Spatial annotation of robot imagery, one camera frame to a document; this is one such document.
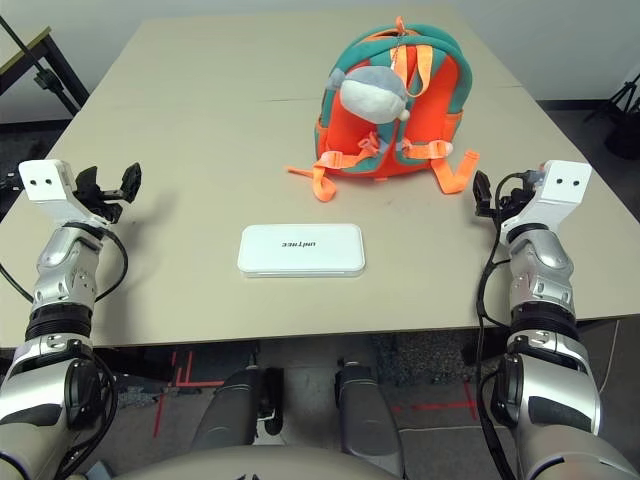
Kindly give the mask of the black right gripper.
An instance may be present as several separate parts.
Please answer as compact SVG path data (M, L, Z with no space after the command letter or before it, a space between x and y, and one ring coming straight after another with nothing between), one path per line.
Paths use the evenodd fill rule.
M521 185L513 188L509 194L503 195L502 189L510 180L520 180ZM496 187L495 219L507 220L519 214L534 197L534 184L533 172L512 173L503 178ZM480 170L475 173L472 193L475 200L475 215L492 218L491 184L488 176Z

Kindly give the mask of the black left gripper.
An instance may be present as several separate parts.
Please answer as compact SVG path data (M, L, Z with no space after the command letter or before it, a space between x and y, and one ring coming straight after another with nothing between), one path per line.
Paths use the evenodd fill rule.
M116 224L122 214L121 201L132 203L139 191L142 170L138 162L130 165L122 176L120 189L102 190L97 184L97 167L89 167L76 176L75 198L91 213Z

